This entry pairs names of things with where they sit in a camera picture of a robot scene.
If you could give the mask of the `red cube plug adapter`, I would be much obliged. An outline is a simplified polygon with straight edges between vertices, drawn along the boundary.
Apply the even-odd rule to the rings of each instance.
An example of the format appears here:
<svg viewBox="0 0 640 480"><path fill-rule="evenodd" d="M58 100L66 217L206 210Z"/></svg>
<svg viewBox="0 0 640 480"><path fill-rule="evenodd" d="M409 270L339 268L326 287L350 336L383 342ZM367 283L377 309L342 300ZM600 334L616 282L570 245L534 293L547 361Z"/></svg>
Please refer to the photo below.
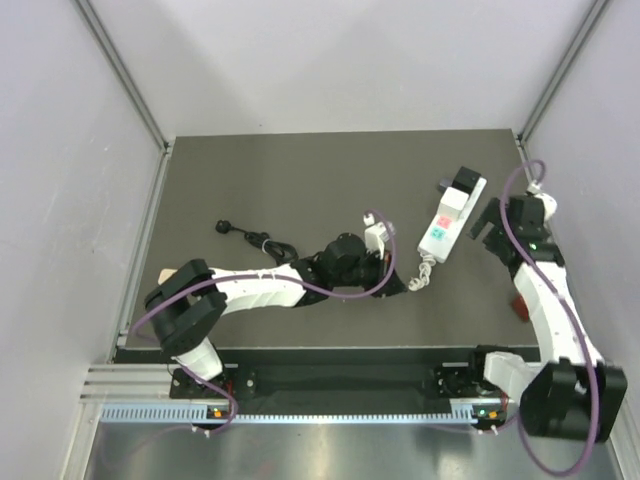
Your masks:
<svg viewBox="0 0 640 480"><path fill-rule="evenodd" d="M515 296L511 301L510 305L512 310L515 312L515 314L518 316L518 318L522 322L530 321L528 307L526 305L526 302L524 301L524 298L521 295Z"/></svg>

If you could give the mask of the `white power strip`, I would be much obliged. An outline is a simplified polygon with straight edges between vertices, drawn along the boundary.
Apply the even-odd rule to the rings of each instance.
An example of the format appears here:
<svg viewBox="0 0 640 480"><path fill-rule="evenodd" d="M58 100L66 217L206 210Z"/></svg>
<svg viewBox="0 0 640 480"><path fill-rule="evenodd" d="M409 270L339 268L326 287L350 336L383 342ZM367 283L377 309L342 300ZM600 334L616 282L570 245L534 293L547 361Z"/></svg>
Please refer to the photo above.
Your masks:
<svg viewBox="0 0 640 480"><path fill-rule="evenodd" d="M410 291L416 292L426 287L430 283L435 265L442 264L447 260L486 184L487 180L481 176L457 220L440 216L436 211L417 245L421 261L417 276L409 280L408 289Z"/></svg>

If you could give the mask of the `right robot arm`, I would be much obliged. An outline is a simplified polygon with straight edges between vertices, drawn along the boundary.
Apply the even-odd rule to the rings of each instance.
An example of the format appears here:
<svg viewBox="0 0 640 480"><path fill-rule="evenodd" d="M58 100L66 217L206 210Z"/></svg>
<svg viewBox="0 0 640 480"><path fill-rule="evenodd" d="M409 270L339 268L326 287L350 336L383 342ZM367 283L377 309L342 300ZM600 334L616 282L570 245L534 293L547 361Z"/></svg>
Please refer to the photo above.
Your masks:
<svg viewBox="0 0 640 480"><path fill-rule="evenodd" d="M532 367L510 349L487 347L466 380L478 395L499 388L516 401L530 436L579 441L593 435L603 443L628 382L624 371L597 351L577 315L565 259L546 225L554 206L546 194L516 195L505 203L494 197L472 226L470 238L483 239L524 301L540 364Z"/></svg>

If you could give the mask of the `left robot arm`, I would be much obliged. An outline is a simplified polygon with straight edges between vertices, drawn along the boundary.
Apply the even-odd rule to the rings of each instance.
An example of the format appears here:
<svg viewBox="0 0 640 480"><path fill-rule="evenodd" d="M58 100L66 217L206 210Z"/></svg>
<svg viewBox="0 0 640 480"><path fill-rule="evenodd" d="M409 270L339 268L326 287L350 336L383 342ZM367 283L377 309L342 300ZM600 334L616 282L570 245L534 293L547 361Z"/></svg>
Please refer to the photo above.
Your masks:
<svg viewBox="0 0 640 480"><path fill-rule="evenodd" d="M205 396L226 387L227 374L209 333L217 321L240 311L298 308L337 297L337 288L360 288L384 298L407 291L393 254L343 233L316 254L271 269L228 271L194 259L170 274L144 300L145 319L165 356L192 373Z"/></svg>

